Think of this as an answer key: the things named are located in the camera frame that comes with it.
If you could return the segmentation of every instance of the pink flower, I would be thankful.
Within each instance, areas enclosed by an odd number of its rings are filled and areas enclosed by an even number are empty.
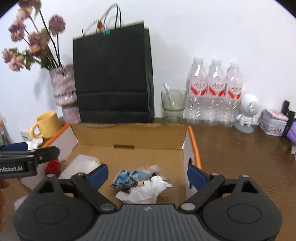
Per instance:
[[[16,20],[13,22],[13,24],[8,28],[9,32],[17,32],[17,31],[24,31],[26,28],[26,25],[24,25],[24,22],[21,20]]]
[[[10,64],[9,64],[9,68],[12,70],[12,71],[20,71],[20,69],[23,69],[24,68],[24,56],[23,55],[16,55],[14,54],[10,60]]]
[[[20,8],[17,14],[17,21],[22,22],[31,16],[32,7]]]
[[[64,19],[59,15],[54,15],[49,20],[49,30],[53,36],[56,36],[58,33],[61,33],[65,30],[66,23]]]
[[[29,54],[35,57],[45,57],[47,55],[47,50],[45,46],[40,46],[38,44],[30,45]]]
[[[24,39],[24,31],[16,31],[10,34],[10,38],[13,42],[22,41]]]
[[[36,6],[39,6],[40,5],[40,0],[20,0],[18,2],[19,6],[21,8],[27,8],[27,7],[36,7]]]
[[[33,32],[30,35],[28,35],[28,39],[29,39],[30,45],[46,46],[50,40],[50,37],[46,29],[43,28],[38,33]]]
[[[3,55],[3,59],[4,59],[4,63],[8,63],[10,62],[12,56],[13,56],[13,52],[7,50],[6,48],[2,51],[2,55]]]

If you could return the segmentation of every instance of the red label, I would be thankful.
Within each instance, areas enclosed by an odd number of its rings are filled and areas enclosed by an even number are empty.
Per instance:
[[[207,93],[206,83],[192,83],[190,87],[190,92],[192,95],[205,95]]]
[[[235,86],[229,87],[226,94],[231,99],[239,99],[242,95],[242,89]]]
[[[211,96],[223,96],[225,93],[225,84],[214,83],[209,86],[208,94]]]

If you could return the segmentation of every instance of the bottle cap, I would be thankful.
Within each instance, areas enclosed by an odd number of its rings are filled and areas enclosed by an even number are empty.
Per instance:
[[[222,64],[222,60],[220,59],[212,59],[213,64]]]
[[[230,67],[233,67],[233,68],[239,69],[239,65],[236,64],[236,63],[233,63],[233,62],[230,63]]]
[[[201,63],[203,63],[203,60],[204,60],[204,59],[201,58],[201,57],[194,57],[194,58],[193,58],[193,61],[194,61],[194,62],[201,62]]]

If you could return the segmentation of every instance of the wooden table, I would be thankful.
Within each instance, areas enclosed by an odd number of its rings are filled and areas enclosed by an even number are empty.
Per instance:
[[[250,175],[278,206],[283,226],[276,241],[296,240],[296,162],[286,138],[267,136],[260,128],[244,134],[235,127],[193,126],[202,168],[226,178]]]

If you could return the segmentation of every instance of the white wall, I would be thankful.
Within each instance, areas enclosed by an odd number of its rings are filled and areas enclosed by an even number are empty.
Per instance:
[[[113,0],[43,0],[46,19],[62,15],[67,30],[60,38],[62,63],[72,62],[72,38],[101,17]],[[144,20],[150,28],[155,87],[155,113],[161,116],[160,90],[185,88],[193,56],[205,63],[212,58],[239,63],[245,75],[244,91],[259,96],[264,107],[280,109],[285,99],[296,109],[296,19],[274,0],[119,0],[123,23]],[[17,7],[0,20],[0,46],[12,47],[7,28]],[[40,17],[37,25],[42,26]],[[36,65],[31,72],[14,73],[0,61],[0,110],[14,141],[19,129],[55,106],[49,75]]]

